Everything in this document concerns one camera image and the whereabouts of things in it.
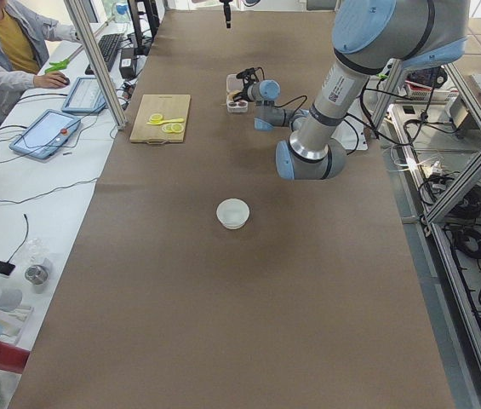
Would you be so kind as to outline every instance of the tablet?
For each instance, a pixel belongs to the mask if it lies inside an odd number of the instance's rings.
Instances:
[[[9,147],[17,153],[45,159],[68,140],[80,123],[80,118],[69,113],[48,109]]]
[[[102,111],[105,106],[106,100],[96,77],[78,77],[61,110],[73,115],[90,115]]]

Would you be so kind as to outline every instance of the gray jacket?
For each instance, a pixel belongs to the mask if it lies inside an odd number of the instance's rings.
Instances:
[[[39,66],[42,66],[49,58],[45,40],[77,42],[73,26],[64,26],[57,20],[36,14],[16,0],[9,0],[5,9],[11,17],[19,22]],[[0,44],[0,122],[19,100],[20,95],[30,88],[34,88],[34,74],[13,71],[11,61],[3,52]]]

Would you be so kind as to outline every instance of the person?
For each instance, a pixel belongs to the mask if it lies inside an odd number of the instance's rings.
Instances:
[[[17,0],[0,0],[0,123],[27,89],[68,85],[62,72],[38,75],[49,58],[45,40],[78,42],[73,26],[43,17]]]

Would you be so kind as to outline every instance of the wooden cutting board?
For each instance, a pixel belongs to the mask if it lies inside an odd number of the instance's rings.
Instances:
[[[155,144],[183,142],[190,102],[190,95],[143,95],[130,141]],[[162,113],[163,119],[184,118],[184,130],[179,134],[167,134],[161,129],[162,125],[148,125],[153,113]]]

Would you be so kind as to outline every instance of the brown table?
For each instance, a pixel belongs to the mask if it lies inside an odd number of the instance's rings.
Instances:
[[[332,22],[164,16],[127,114],[191,94],[186,140],[117,136],[10,407],[454,407],[377,144],[333,180],[282,181],[288,130],[226,113],[249,66],[312,99]],[[231,197],[251,209],[237,231],[215,217]]]

